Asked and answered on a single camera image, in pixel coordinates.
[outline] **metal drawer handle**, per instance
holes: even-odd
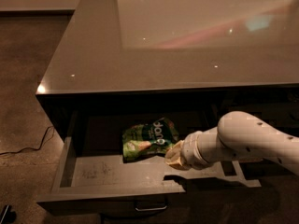
[[[163,211],[168,207],[167,199],[164,201],[164,206],[151,207],[151,208],[138,208],[137,202],[135,202],[135,210],[137,212],[152,212],[152,211]]]

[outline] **drawer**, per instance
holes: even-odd
[[[117,116],[74,112],[51,192],[39,196],[37,203],[54,215],[142,215],[171,204],[185,205],[189,194],[194,195],[198,190],[226,189],[228,184],[259,187],[259,181],[244,178],[237,161],[230,165],[218,162],[201,171],[184,172],[166,165],[162,156],[123,161],[121,131],[125,128],[168,117],[177,124],[183,138],[194,129],[206,126],[204,112]],[[195,180],[203,182],[194,185]],[[214,185],[215,180],[223,183]]]

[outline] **brown floor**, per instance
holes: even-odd
[[[51,125],[35,93],[68,22],[66,16],[0,18],[0,152],[38,147]],[[38,194],[50,192],[62,146],[55,133],[40,151],[0,156],[0,208],[12,205],[15,223],[99,223],[96,214],[53,217],[36,204]],[[210,192],[185,208],[104,223],[299,223],[298,176],[272,175],[262,184],[241,195],[227,190],[230,203]]]

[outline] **black cable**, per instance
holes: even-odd
[[[46,138],[46,136],[47,136],[47,134],[48,134],[48,132],[49,132],[50,129],[53,130],[52,135],[51,135],[51,137],[48,140],[45,141],[45,138]],[[41,139],[41,142],[40,142],[40,145],[39,145],[38,148],[36,148],[36,147],[25,147],[25,148],[22,148],[19,151],[12,151],[12,152],[0,153],[0,156],[1,155],[6,155],[6,154],[18,154],[18,153],[22,153],[26,149],[33,150],[33,151],[38,151],[38,150],[40,150],[43,147],[44,144],[46,144],[54,136],[54,131],[55,131],[54,126],[49,126],[46,129],[46,131],[45,131],[45,133],[43,135],[43,138]]]

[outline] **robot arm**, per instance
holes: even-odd
[[[224,115],[218,126],[189,134],[180,150],[185,167],[203,169],[216,161],[263,158],[299,175],[299,138],[244,112]]]

